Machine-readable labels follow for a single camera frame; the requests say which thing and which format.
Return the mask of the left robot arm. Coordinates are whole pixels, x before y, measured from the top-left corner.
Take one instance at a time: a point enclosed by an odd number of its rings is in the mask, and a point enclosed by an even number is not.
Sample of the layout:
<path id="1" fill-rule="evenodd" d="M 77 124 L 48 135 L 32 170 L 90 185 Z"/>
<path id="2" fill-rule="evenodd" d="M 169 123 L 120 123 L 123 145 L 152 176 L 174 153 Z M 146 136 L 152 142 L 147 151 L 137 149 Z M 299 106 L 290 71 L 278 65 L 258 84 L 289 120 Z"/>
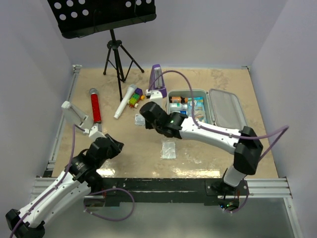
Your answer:
<path id="1" fill-rule="evenodd" d="M 106 160 L 119 155 L 123 147 L 124 143 L 105 134 L 77 156 L 71 154 L 65 169 L 36 199 L 19 210 L 7 212 L 5 218 L 11 230 L 10 237 L 35 235 L 41 238 L 45 233 L 45 219 L 57 214 L 57 204 L 68 203 L 88 193 L 100 193 L 103 179 L 97 170 Z"/>

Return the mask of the clear bag with wipes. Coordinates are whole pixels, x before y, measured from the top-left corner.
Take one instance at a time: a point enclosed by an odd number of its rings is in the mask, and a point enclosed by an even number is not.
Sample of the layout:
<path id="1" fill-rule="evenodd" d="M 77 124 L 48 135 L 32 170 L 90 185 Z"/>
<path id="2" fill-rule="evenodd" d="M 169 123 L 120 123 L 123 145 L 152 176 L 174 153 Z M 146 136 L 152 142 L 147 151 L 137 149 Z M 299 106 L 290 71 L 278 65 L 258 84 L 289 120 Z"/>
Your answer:
<path id="1" fill-rule="evenodd" d="M 141 114 L 135 114 L 135 125 L 144 126 L 145 118 Z"/>

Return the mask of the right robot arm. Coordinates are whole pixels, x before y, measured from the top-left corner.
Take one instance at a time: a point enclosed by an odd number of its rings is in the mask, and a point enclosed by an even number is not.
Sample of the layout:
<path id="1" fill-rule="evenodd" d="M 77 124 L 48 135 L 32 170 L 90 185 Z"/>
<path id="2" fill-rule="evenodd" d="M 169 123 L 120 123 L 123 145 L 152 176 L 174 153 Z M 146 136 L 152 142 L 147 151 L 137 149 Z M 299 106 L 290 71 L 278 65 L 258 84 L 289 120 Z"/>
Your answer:
<path id="1" fill-rule="evenodd" d="M 199 123 L 181 113 L 168 114 L 155 102 L 145 103 L 140 114 L 145 118 L 146 129 L 154 129 L 168 138 L 199 141 L 232 154 L 233 164 L 226 170 L 220 183 L 223 193 L 233 194 L 241 180 L 256 173 L 263 145 L 252 128 L 228 129 Z"/>

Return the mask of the small white blue bottle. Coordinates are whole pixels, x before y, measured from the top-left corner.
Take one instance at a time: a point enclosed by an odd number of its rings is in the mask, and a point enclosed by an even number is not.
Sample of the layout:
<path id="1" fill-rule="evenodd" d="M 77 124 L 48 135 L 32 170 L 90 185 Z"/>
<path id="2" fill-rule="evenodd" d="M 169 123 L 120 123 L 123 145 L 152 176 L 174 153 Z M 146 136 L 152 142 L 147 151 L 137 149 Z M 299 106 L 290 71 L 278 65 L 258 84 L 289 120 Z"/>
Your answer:
<path id="1" fill-rule="evenodd" d="M 176 111 L 177 113 L 183 114 L 183 115 L 187 115 L 186 111 Z"/>

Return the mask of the clear bag silver sachet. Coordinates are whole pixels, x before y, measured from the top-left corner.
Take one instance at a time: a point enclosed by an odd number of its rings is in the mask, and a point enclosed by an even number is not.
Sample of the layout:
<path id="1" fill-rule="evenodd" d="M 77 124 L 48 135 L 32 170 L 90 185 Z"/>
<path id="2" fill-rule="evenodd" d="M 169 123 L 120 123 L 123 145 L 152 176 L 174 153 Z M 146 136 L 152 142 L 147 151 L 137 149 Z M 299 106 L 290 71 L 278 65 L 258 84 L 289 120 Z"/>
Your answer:
<path id="1" fill-rule="evenodd" d="M 166 160 L 176 159 L 176 143 L 174 141 L 162 141 L 161 158 Z"/>

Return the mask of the brown bottle orange cap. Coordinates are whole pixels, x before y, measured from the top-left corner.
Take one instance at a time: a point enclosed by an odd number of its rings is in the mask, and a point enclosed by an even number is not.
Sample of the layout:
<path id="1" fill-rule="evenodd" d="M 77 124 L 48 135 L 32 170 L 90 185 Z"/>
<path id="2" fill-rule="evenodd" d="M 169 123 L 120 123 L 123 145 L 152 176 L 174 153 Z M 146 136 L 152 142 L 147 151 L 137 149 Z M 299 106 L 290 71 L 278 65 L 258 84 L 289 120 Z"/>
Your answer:
<path id="1" fill-rule="evenodd" d="M 186 104 L 188 103 L 188 98 L 179 97 L 179 96 L 169 97 L 169 102 Z"/>

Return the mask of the white green tube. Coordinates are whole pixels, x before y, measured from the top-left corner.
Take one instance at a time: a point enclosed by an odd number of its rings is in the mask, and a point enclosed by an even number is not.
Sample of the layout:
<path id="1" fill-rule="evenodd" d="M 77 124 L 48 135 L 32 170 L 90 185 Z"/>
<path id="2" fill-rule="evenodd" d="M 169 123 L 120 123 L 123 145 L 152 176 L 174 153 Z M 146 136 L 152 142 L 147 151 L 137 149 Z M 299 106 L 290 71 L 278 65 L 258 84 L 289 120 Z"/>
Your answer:
<path id="1" fill-rule="evenodd" d="M 187 104 L 182 104 L 182 103 L 170 103 L 169 104 L 169 109 L 170 109 L 171 112 L 186 111 L 186 110 L 188 110 L 188 105 Z"/>

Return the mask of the grey medicine case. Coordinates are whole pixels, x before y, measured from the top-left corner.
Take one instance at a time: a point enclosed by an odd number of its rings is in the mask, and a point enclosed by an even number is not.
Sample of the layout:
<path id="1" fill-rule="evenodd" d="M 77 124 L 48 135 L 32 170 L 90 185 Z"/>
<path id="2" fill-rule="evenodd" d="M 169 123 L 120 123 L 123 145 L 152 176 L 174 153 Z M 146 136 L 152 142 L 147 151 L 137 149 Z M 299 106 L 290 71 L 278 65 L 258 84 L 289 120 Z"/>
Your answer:
<path id="1" fill-rule="evenodd" d="M 167 113 L 172 113 L 169 109 L 169 97 L 203 97 L 207 116 L 206 123 L 230 129 L 243 129 L 247 125 L 239 99 L 233 93 L 216 89 L 209 91 L 194 89 L 193 95 L 191 95 L 189 89 L 178 89 L 169 91 L 167 96 L 168 102 L 165 106 Z"/>

